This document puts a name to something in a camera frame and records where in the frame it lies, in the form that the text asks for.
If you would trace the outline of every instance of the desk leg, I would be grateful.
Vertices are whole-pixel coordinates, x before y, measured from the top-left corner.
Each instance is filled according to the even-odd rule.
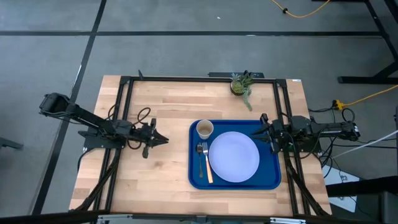
[[[0,148],[1,147],[11,147],[14,149],[22,149],[23,146],[24,145],[22,145],[22,144],[18,144],[14,141],[0,137]]]

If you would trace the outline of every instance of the cup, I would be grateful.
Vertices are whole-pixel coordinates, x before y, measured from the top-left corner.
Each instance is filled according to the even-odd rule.
[[[214,126],[208,120],[201,120],[197,124],[197,132],[199,137],[203,140],[208,139],[210,135],[213,133]]]

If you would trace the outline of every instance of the potted plant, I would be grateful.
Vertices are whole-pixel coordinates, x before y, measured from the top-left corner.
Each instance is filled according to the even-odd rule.
[[[250,86],[254,83],[253,74],[251,72],[248,72],[247,70],[244,71],[243,75],[232,73],[231,79],[231,93],[236,96],[242,96],[244,104],[249,109],[249,111],[252,111],[252,107],[249,103],[249,96],[251,94]]]

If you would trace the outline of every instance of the wooden table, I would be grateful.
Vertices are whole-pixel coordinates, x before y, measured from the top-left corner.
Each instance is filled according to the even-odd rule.
[[[104,76],[94,111],[98,116],[107,117],[119,81],[120,76]],[[293,114],[308,117],[301,81],[287,80],[287,85]],[[284,105],[282,90],[280,97]],[[111,212],[292,216],[283,154],[279,154],[282,182],[274,190],[198,190],[189,183],[190,125],[198,119],[259,119],[261,113],[277,119],[272,85],[253,84],[249,101],[252,112],[240,97],[232,95],[229,83],[134,82],[128,120],[135,122],[138,112],[149,106],[152,111],[144,121],[157,118],[158,132],[170,141],[151,149],[148,159],[142,158],[142,149],[122,150]],[[123,108],[119,111],[121,118]],[[79,206],[97,184],[103,155],[104,149],[96,149],[82,159],[70,208]],[[309,191],[331,213],[319,161],[311,155],[302,160],[302,166]],[[100,208],[104,208],[107,192],[105,186]],[[299,212],[303,213],[299,192],[296,186]]]

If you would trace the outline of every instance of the fork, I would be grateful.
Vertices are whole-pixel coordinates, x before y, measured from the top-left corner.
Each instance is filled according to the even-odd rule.
[[[212,184],[213,183],[213,176],[211,175],[209,158],[207,157],[207,155],[209,154],[209,149],[207,148],[207,142],[202,143],[202,146],[203,146],[203,154],[206,157],[207,179],[209,180],[209,184]]]

